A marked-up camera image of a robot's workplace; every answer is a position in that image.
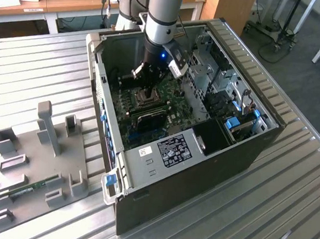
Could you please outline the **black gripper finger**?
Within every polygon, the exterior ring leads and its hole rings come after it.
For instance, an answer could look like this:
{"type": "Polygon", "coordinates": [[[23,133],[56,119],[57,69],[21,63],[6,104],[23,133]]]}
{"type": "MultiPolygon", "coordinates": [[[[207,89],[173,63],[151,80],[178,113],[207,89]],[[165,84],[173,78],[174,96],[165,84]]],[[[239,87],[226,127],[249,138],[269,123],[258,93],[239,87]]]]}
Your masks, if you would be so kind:
{"type": "Polygon", "coordinates": [[[153,73],[153,75],[150,77],[150,83],[148,86],[148,98],[151,97],[151,92],[153,91],[153,88],[160,84],[161,81],[163,81],[163,79],[167,76],[168,72],[166,70],[162,71],[162,70],[157,70],[153,73]]]}
{"type": "Polygon", "coordinates": [[[152,69],[147,62],[142,62],[136,69],[132,70],[136,83],[144,90],[146,98],[151,97],[152,69]]]}

